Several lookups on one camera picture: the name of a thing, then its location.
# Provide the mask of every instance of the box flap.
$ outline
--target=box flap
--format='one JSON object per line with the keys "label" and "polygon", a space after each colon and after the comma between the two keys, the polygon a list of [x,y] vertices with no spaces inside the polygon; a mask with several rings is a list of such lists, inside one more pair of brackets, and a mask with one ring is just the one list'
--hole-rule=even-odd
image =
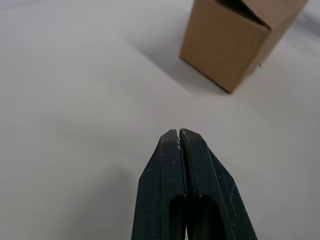
{"label": "box flap", "polygon": [[241,0],[262,22],[271,29],[296,14],[307,0]]}

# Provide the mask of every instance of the white surface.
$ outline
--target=white surface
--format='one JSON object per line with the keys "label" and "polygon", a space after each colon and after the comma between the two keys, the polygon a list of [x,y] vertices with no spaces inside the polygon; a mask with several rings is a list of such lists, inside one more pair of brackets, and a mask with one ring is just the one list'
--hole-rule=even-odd
{"label": "white surface", "polygon": [[319,239],[319,3],[233,95],[178,59],[191,4],[0,2],[1,240],[130,239],[139,176],[179,128],[232,174],[259,240]]}

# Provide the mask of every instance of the white table surface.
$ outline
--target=white table surface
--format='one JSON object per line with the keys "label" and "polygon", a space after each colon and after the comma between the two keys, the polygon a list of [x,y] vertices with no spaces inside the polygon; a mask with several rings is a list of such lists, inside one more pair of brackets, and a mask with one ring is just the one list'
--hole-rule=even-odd
{"label": "white table surface", "polygon": [[0,1],[1,240],[129,240],[140,174],[179,128],[259,240],[319,239],[318,0],[232,95],[178,58],[191,4]]}

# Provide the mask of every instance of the cardboard box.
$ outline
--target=cardboard box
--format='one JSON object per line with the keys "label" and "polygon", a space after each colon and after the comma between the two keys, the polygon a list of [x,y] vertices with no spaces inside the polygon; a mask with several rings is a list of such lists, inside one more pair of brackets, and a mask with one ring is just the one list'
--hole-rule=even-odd
{"label": "cardboard box", "polygon": [[307,0],[195,0],[180,58],[231,93],[271,52]]}

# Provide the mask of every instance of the brown cardboard box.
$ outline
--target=brown cardboard box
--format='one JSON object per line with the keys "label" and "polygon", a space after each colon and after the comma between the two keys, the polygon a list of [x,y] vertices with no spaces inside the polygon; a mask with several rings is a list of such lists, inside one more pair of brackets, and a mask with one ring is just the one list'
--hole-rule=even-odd
{"label": "brown cardboard box", "polygon": [[195,0],[180,58],[231,93],[275,47],[307,0]]}

